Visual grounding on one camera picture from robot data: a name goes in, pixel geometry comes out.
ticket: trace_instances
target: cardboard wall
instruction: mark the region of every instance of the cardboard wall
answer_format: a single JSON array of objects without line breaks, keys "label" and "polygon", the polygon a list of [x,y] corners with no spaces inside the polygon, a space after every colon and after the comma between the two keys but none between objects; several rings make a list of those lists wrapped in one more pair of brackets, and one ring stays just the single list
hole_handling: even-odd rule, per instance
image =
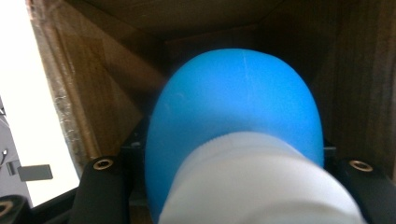
[{"label": "cardboard wall", "polygon": [[84,0],[163,41],[257,23],[284,0]]},{"label": "cardboard wall", "polygon": [[165,79],[157,63],[161,41],[83,2],[74,3],[34,1],[31,10],[64,136],[81,168],[93,158],[118,153],[145,114],[145,99]]},{"label": "cardboard wall", "polygon": [[339,1],[335,69],[332,135],[339,156],[375,162],[392,177],[396,151],[395,0]]}]

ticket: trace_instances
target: white tube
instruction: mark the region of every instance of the white tube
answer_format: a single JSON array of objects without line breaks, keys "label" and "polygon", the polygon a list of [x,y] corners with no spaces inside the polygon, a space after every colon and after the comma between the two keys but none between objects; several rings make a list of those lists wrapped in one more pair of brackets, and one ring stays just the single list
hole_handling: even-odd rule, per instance
[{"label": "white tube", "polygon": [[184,161],[161,224],[363,223],[358,206],[331,175],[285,142],[231,133]]}]

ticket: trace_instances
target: white surface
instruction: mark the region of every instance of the white surface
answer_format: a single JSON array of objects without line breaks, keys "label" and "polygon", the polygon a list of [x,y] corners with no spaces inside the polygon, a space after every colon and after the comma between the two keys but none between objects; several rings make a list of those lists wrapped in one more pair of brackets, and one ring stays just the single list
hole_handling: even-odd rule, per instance
[{"label": "white surface", "polygon": [[195,149],[177,172],[161,224],[363,223],[332,176],[283,141],[231,133]]},{"label": "white surface", "polygon": [[49,164],[53,179],[27,182],[33,206],[78,185],[52,103],[25,1],[2,1],[0,95],[21,165]]}]

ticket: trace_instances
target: brown cardboard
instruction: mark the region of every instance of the brown cardboard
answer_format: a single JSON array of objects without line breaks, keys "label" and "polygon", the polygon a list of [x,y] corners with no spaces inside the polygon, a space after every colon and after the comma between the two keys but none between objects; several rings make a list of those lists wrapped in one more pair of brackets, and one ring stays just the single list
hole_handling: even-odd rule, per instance
[{"label": "brown cardboard", "polygon": [[305,80],[339,157],[395,168],[396,0],[35,1],[33,24],[78,164],[117,152],[166,79],[221,48]]},{"label": "brown cardboard", "polygon": [[[33,14],[65,139],[79,168],[98,156],[116,154],[144,115],[147,105],[140,99],[164,83],[160,66],[134,52],[135,46],[152,49],[161,42],[84,7],[110,26],[113,36],[65,1],[35,1]],[[121,41],[126,37],[132,38],[127,44]]]},{"label": "brown cardboard", "polygon": [[340,1],[334,143],[396,180],[396,1]]}]

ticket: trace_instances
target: blue balloon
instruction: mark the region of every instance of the blue balloon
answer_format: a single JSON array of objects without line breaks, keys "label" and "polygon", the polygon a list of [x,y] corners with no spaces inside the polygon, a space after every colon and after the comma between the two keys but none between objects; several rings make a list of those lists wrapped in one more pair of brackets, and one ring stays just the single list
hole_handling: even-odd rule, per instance
[{"label": "blue balloon", "polygon": [[172,76],[151,118],[146,184],[154,223],[186,157],[203,143],[235,132],[270,134],[323,165],[318,110],[299,75],[257,51],[209,51]]}]

